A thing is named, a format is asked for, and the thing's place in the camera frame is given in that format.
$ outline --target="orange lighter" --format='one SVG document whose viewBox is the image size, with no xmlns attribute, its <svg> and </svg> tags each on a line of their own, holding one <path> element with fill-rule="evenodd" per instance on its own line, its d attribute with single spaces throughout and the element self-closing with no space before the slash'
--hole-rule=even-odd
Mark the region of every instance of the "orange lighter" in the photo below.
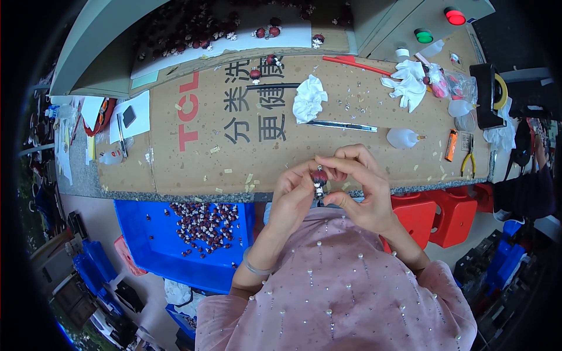
<svg viewBox="0 0 562 351">
<path fill-rule="evenodd" d="M 449 141 L 447 142 L 447 151 L 445 151 L 445 159 L 449 162 L 453 162 L 453 155 L 455 154 L 457 131 L 451 129 L 449 134 Z"/>
</svg>

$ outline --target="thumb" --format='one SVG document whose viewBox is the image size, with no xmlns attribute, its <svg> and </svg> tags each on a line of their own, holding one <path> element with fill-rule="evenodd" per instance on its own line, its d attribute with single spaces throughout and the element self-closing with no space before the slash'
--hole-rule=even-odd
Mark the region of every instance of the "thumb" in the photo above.
<svg viewBox="0 0 562 351">
<path fill-rule="evenodd" d="M 305 199 L 307 196 L 312 194 L 314 191 L 314 183 L 312 182 L 312 178 L 310 177 L 310 173 L 304 172 L 302 174 L 301 183 L 296 186 L 293 190 L 291 190 L 288 194 L 284 197 L 287 198 L 288 201 L 298 203 L 301 200 Z"/>
<path fill-rule="evenodd" d="M 357 213 L 359 211 L 359 204 L 345 192 L 333 192 L 326 195 L 326 197 L 324 197 L 324 205 L 331 203 L 340 206 L 346 210 L 347 213 Z"/>
</svg>

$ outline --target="bracelet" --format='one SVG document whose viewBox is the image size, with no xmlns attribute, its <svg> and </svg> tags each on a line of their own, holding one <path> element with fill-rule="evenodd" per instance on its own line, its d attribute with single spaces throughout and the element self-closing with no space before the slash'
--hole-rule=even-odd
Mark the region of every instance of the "bracelet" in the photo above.
<svg viewBox="0 0 562 351">
<path fill-rule="evenodd" d="M 244 250 L 244 254 L 242 255 L 242 261 L 244 262 L 244 265 L 246 266 L 246 268 L 248 268 L 248 270 L 254 274 L 257 275 L 270 275 L 271 273 L 273 273 L 273 271 L 275 271 L 274 268 L 270 269 L 270 270 L 259 270 L 255 267 L 253 267 L 249 262 L 248 262 L 248 251 L 250 251 L 252 247 L 248 247 L 246 250 Z"/>
</svg>

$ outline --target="tcl logo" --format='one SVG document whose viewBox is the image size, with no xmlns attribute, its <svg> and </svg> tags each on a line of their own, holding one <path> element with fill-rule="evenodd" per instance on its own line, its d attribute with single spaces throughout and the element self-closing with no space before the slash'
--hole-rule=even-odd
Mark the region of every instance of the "tcl logo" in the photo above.
<svg viewBox="0 0 562 351">
<path fill-rule="evenodd" d="M 199 72 L 195 72 L 193 74 L 193 82 L 180 85 L 179 93 L 180 94 L 186 93 L 190 90 L 195 90 L 198 87 L 199 87 Z M 199 100 L 197 99 L 197 96 L 195 94 L 189 94 L 189 102 L 191 102 L 192 108 L 191 111 L 189 111 L 188 113 L 183 112 L 183 105 L 186 102 L 187 102 L 187 94 L 183 95 L 178 102 L 178 105 L 182 108 L 181 110 L 178 110 L 178 117 L 182 122 L 191 121 L 197 115 L 197 111 L 199 111 Z M 198 140 L 199 137 L 197 131 L 190 131 L 186 133 L 184 131 L 184 124 L 179 124 L 178 139 L 179 139 L 179 150 L 183 152 L 185 151 L 186 142 L 194 142 L 195 140 Z"/>
</svg>

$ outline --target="green button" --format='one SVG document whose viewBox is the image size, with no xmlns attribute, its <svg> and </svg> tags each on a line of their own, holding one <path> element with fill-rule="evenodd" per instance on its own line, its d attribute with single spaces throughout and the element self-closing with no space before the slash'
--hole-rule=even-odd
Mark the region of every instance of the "green button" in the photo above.
<svg viewBox="0 0 562 351">
<path fill-rule="evenodd" d="M 433 37 L 431 36 L 431 33 L 427 31 L 421 31 L 419 33 L 416 33 L 416 38 L 422 44 L 428 44 L 433 41 Z"/>
</svg>

